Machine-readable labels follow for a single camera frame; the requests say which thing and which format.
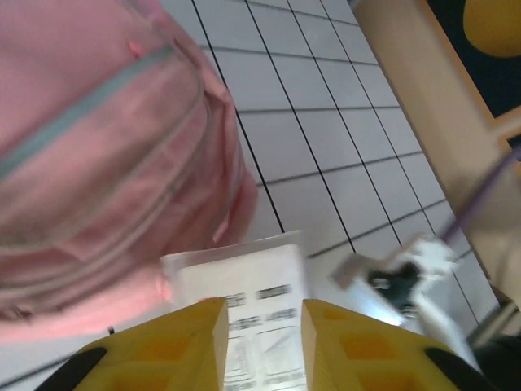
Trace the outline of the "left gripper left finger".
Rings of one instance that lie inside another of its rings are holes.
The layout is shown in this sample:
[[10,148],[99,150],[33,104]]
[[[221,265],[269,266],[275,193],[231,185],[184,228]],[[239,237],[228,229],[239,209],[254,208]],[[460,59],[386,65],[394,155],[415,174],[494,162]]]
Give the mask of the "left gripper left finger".
[[209,298],[86,345],[35,391],[223,391],[227,345]]

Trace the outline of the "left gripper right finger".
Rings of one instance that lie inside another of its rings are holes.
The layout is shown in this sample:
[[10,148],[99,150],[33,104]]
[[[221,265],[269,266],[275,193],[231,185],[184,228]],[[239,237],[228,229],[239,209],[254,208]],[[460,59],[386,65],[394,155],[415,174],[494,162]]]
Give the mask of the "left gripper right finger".
[[308,391],[488,391],[440,342],[325,301],[302,303]]

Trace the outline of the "white plastic supply packet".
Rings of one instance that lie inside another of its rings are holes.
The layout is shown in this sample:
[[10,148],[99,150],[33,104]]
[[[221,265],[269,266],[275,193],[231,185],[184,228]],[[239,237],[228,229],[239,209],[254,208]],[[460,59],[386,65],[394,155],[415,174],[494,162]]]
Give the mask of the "white plastic supply packet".
[[300,325],[309,290],[299,233],[176,253],[161,264],[173,310],[227,302],[224,391],[307,391]]

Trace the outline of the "pink backpack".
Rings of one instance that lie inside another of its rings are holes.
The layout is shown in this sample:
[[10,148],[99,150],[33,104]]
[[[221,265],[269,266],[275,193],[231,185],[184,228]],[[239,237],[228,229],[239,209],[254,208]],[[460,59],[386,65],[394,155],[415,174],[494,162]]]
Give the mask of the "pink backpack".
[[160,0],[0,0],[0,344],[164,301],[256,209],[232,96]]

